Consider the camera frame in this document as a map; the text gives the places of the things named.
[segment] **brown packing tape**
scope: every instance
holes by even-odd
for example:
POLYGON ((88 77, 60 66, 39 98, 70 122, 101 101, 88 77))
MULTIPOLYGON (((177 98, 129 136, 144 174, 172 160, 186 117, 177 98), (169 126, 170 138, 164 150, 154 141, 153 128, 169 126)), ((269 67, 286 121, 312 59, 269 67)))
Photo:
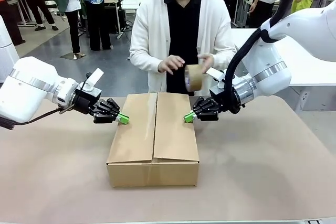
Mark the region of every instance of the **brown packing tape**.
POLYGON ((187 65, 184 69, 185 86, 188 92, 198 91, 202 89, 202 66, 187 65))

